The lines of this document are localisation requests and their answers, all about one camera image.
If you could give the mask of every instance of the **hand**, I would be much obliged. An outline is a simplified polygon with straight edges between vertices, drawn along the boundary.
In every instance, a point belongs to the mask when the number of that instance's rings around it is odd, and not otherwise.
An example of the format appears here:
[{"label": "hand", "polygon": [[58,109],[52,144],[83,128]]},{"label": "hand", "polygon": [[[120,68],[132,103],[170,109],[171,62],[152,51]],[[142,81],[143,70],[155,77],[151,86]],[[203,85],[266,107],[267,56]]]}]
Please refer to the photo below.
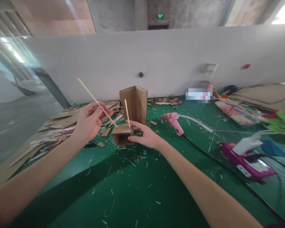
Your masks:
[{"label": "hand", "polygon": [[90,103],[78,114],[76,128],[71,135],[72,138],[87,144],[96,137],[102,123],[108,119],[103,110],[110,117],[113,115],[112,109],[105,107],[103,102],[99,102],[99,104],[100,106],[95,102]]},{"label": "hand", "polygon": [[131,142],[140,143],[149,148],[158,150],[160,146],[165,142],[161,137],[159,137],[154,131],[152,131],[148,126],[141,123],[131,121],[130,124],[137,127],[136,132],[142,132],[142,135],[139,136],[129,136],[128,140]]}]

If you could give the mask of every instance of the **left hand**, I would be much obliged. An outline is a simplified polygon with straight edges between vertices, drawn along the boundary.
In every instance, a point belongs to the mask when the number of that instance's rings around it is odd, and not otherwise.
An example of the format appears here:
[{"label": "left hand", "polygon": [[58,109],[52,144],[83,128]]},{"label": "left hand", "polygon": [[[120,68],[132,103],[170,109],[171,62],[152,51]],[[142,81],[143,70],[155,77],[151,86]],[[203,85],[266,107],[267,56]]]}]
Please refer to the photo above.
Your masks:
[{"label": "left hand", "polygon": [[113,115],[112,109],[105,107],[103,102],[99,102],[99,104],[100,106],[95,102],[90,103],[78,114],[76,128],[71,135],[72,138],[87,144],[96,137],[102,123],[108,119],[103,110],[110,117]]}]

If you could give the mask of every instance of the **concrete floor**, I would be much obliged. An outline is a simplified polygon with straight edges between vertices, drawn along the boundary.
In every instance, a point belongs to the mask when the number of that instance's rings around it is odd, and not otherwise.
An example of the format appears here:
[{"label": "concrete floor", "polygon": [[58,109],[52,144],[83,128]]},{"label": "concrete floor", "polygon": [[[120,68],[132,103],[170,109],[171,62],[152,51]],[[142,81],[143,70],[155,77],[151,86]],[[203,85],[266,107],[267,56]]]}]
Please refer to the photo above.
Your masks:
[{"label": "concrete floor", "polygon": [[0,104],[0,164],[61,110],[47,89]]}]

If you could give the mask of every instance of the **hot glue gun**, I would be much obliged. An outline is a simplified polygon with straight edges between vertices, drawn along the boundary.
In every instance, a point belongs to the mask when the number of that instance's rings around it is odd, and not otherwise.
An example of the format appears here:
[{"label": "hot glue gun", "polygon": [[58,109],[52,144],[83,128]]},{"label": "hot glue gun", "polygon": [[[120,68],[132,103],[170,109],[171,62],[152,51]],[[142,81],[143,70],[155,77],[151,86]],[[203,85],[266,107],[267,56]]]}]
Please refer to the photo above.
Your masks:
[{"label": "hot glue gun", "polygon": [[184,130],[181,128],[180,124],[177,122],[178,119],[178,114],[176,112],[173,113],[167,113],[167,114],[163,114],[161,116],[161,119],[163,120],[169,120],[171,126],[173,126],[176,130],[176,134],[178,136],[181,136],[184,134]]}]

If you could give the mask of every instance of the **power cord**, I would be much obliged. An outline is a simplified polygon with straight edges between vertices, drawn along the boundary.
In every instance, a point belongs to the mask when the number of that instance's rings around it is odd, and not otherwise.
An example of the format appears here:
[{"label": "power cord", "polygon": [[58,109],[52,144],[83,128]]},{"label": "power cord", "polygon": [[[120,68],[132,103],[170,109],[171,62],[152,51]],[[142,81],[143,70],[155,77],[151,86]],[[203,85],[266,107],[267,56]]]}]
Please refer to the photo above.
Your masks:
[{"label": "power cord", "polygon": [[252,187],[246,183],[241,177],[239,177],[237,174],[235,174],[230,168],[227,166],[223,165],[219,161],[215,160],[213,157],[211,157],[208,153],[204,152],[201,148],[199,148],[197,145],[195,145],[193,142],[191,142],[184,134],[182,135],[189,143],[191,143],[196,149],[198,149],[200,152],[202,152],[204,155],[207,157],[211,158],[213,161],[215,161],[217,164],[222,166],[223,168],[227,169],[232,175],[234,175],[237,179],[239,179],[245,186],[247,186],[250,191],[257,197],[259,198],[268,208],[271,210],[274,214],[276,214],[283,222],[285,222],[285,219],[269,204],[267,203],[261,196],[259,196],[253,189]]}]

